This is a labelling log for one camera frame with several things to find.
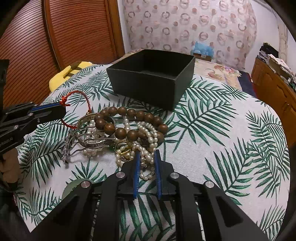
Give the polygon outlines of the blue bag on cardboard box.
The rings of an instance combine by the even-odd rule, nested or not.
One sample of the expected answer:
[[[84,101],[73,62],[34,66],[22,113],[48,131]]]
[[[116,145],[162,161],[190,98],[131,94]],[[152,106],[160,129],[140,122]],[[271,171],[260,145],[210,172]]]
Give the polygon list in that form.
[[[196,41],[192,47],[191,55],[195,56],[197,59],[211,62],[214,57],[214,50],[212,47]]]

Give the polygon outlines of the black jewelry box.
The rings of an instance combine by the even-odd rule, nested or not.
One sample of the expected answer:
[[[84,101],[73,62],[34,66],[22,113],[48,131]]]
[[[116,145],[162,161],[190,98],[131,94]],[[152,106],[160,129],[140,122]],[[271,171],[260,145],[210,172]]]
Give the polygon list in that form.
[[[109,66],[114,93],[173,111],[194,74],[193,55],[144,49]]]

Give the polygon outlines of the cream side curtain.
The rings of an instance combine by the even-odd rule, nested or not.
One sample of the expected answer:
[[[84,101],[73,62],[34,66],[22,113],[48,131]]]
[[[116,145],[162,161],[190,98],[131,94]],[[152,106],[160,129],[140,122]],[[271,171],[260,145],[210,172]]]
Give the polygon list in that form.
[[[287,61],[287,42],[288,42],[288,29],[285,23],[279,19],[278,21],[278,32],[279,32],[279,57],[283,61]]]

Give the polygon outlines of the yellow plush toy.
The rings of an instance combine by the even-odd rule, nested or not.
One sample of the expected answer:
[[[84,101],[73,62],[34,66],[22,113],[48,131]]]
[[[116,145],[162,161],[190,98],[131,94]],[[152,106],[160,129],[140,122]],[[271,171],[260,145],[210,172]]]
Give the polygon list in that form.
[[[74,76],[80,70],[86,67],[90,67],[92,65],[94,64],[88,61],[76,61],[70,64],[69,66],[67,66],[65,69],[63,69],[62,71],[60,71],[50,79],[49,81],[50,92],[55,91],[60,85],[62,85],[70,77]]]

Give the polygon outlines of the palm leaf tablecloth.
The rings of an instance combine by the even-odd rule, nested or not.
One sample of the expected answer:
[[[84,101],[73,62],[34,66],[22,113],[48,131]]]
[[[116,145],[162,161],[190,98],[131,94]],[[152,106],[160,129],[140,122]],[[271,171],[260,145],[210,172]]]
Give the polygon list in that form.
[[[112,149],[79,151],[64,165],[69,130],[88,108],[124,106],[152,113],[168,126],[158,146],[164,161],[191,181],[214,182],[267,235],[275,240],[287,208],[290,159],[280,118],[267,104],[227,84],[194,75],[172,112],[113,92],[106,65],[81,70],[53,91],[45,103],[69,95],[64,122],[39,125],[18,147],[22,176],[16,203],[33,230],[62,200],[76,179],[105,180],[118,171]]]

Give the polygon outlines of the wooden sideboard cabinet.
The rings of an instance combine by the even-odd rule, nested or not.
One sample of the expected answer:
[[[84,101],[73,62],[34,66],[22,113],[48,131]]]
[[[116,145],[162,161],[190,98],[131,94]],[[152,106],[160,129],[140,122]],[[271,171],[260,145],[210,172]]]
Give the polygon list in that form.
[[[271,106],[280,117],[288,147],[295,144],[295,92],[265,62],[256,58],[251,73],[257,98]]]

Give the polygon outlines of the green jade bangle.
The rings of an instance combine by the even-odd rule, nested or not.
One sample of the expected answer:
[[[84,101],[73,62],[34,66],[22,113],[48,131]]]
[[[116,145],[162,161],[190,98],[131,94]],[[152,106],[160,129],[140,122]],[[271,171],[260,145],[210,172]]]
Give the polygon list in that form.
[[[90,183],[94,184],[94,181],[81,178],[71,181],[69,184],[66,185],[63,193],[62,193],[62,200],[71,192],[73,191],[78,185],[80,185],[84,181],[89,181]]]

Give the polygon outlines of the stack of folded clothes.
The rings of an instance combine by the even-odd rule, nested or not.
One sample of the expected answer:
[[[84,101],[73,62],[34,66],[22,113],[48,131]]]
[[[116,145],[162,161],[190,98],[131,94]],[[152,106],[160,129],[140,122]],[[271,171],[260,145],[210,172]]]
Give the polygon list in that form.
[[[264,42],[259,49],[257,58],[266,63],[280,77],[283,77],[284,82],[295,91],[295,73],[284,60],[278,57],[278,51],[274,47]]]

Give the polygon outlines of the silver crystal hair clip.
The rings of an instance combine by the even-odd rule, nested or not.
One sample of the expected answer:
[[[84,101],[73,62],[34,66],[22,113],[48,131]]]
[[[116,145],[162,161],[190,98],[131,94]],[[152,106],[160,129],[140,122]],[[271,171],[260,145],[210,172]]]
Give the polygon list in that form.
[[[70,163],[71,156],[81,151],[81,149],[79,148],[80,143],[78,141],[78,135],[78,131],[70,130],[64,139],[64,146],[62,148],[61,157],[64,165],[68,165]]]

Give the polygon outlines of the circle pattern curtain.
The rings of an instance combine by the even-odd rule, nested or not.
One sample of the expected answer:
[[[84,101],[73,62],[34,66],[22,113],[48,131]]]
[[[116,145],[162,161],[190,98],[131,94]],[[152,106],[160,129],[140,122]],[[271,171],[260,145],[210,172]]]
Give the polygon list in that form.
[[[244,70],[257,21],[250,1],[122,1],[132,49],[192,54],[210,50],[214,62]]]

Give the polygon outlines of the brown louvered wardrobe door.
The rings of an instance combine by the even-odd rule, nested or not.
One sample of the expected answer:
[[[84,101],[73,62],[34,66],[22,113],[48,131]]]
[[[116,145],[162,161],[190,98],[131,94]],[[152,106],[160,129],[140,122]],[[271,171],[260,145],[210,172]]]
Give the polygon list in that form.
[[[50,79],[76,61],[125,54],[117,1],[1,1],[3,106],[42,102]]]

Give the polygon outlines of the gold ring jewelry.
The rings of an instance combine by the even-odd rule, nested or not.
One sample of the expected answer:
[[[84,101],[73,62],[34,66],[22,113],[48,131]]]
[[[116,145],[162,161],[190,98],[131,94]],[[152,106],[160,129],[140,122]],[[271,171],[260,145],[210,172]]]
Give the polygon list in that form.
[[[115,153],[118,154],[122,161],[129,161],[132,152],[132,143],[120,140],[115,144]]]

